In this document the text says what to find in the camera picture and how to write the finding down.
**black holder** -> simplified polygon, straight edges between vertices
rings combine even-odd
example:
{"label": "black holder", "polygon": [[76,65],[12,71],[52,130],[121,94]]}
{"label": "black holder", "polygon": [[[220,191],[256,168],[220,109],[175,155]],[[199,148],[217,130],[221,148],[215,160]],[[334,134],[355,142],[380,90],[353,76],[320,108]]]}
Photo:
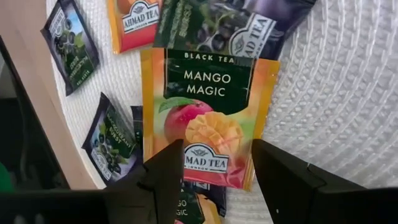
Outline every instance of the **black holder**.
{"label": "black holder", "polygon": [[50,190],[0,194],[0,223],[17,216],[45,224],[174,223],[183,178],[182,140],[104,190]]}
{"label": "black holder", "polygon": [[398,188],[366,189],[260,139],[252,157],[274,224],[398,223]]}

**woven texture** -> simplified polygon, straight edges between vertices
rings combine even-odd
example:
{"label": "woven texture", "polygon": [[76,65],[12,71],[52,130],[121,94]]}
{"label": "woven texture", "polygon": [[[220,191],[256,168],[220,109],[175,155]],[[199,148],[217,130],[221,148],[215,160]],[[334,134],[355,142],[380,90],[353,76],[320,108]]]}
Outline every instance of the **woven texture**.
{"label": "woven texture", "polygon": [[[58,94],[76,149],[104,187],[81,145],[103,91],[132,126],[140,105],[139,53],[114,55],[105,1],[77,1],[101,65],[77,92],[53,62]],[[55,0],[47,0],[47,15]],[[398,185],[398,1],[318,0],[285,44],[264,139],[365,187]],[[228,190],[225,223],[272,223],[255,182]]]}

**tea bag packet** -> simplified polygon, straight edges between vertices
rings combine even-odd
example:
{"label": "tea bag packet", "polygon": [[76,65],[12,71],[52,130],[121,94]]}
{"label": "tea bag packet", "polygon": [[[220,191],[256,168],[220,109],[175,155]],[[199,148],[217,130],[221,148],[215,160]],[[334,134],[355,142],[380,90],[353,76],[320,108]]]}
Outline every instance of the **tea bag packet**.
{"label": "tea bag packet", "polygon": [[207,197],[192,189],[182,188],[178,202],[178,224],[221,224],[216,205]]}
{"label": "tea bag packet", "polygon": [[141,52],[144,160],[184,139],[184,179],[249,190],[279,63],[153,48]]}
{"label": "tea bag packet", "polygon": [[159,21],[161,0],[107,0],[116,54],[152,44]]}
{"label": "tea bag packet", "polygon": [[277,60],[315,1],[164,1],[154,46]]}
{"label": "tea bag packet", "polygon": [[142,149],[104,93],[82,148],[106,185],[142,165]]}
{"label": "tea bag packet", "polygon": [[98,51],[73,0],[58,0],[41,30],[67,96],[79,88],[99,64]]}
{"label": "tea bag packet", "polygon": [[[134,120],[134,133],[136,134],[137,141],[141,142],[142,145],[142,130],[144,128],[142,126],[142,106],[131,106],[131,111]],[[191,191],[204,195],[206,198],[210,199],[216,205],[219,216],[225,217],[226,187],[201,182],[184,181],[182,188],[190,189]]]}

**round placemat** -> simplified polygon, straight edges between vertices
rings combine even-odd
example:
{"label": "round placemat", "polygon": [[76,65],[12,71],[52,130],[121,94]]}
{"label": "round placemat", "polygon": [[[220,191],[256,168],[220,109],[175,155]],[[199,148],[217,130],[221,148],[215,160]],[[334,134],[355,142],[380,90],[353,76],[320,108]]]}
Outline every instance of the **round placemat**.
{"label": "round placemat", "polygon": [[[47,0],[47,15],[55,0]],[[132,127],[140,105],[137,51],[115,55],[105,1],[77,1],[101,65],[65,97],[55,81],[69,130],[87,171],[104,187],[81,149],[100,92]],[[286,42],[264,139],[365,187],[398,185],[398,3],[396,0],[318,0]],[[253,191],[228,189],[225,223],[272,223],[255,181]]]}

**dark blue tea packet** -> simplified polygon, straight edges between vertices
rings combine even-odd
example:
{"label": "dark blue tea packet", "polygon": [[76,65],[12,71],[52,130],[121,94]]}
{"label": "dark blue tea packet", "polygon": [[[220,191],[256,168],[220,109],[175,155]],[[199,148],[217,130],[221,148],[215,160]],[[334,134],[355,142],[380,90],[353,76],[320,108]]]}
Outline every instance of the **dark blue tea packet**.
{"label": "dark blue tea packet", "polygon": [[164,1],[154,46],[278,60],[315,1]]}
{"label": "dark blue tea packet", "polygon": [[[142,106],[131,106],[134,133],[136,135],[136,141],[140,142],[142,146]],[[217,186],[213,184],[206,184],[201,182],[189,182],[184,181],[182,188],[187,190],[190,189],[198,195],[204,195],[210,199],[217,207],[219,216],[225,217],[226,214],[226,187]]]}
{"label": "dark blue tea packet", "polygon": [[106,185],[143,163],[142,148],[104,93],[82,148]]}
{"label": "dark blue tea packet", "polygon": [[68,96],[92,75],[100,62],[74,0],[58,0],[41,33],[65,82]]}

